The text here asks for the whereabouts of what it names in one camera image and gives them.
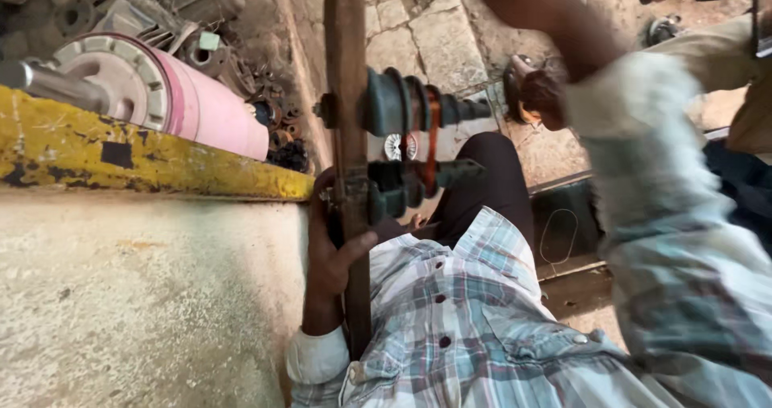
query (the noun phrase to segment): blue plaid shirt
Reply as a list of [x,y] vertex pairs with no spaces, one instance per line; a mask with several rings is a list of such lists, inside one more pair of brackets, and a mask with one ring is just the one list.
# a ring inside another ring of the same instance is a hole
[[678,59],[637,53],[569,87],[590,156],[630,354],[540,304],[520,232],[484,208],[455,249],[402,236],[372,251],[374,337],[298,332],[294,406],[772,406],[772,272],[703,165]]

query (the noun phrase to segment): yellow painted surface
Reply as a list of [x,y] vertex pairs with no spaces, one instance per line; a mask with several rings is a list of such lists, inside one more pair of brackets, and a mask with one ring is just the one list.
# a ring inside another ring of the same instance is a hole
[[0,86],[0,180],[307,200],[314,178]]

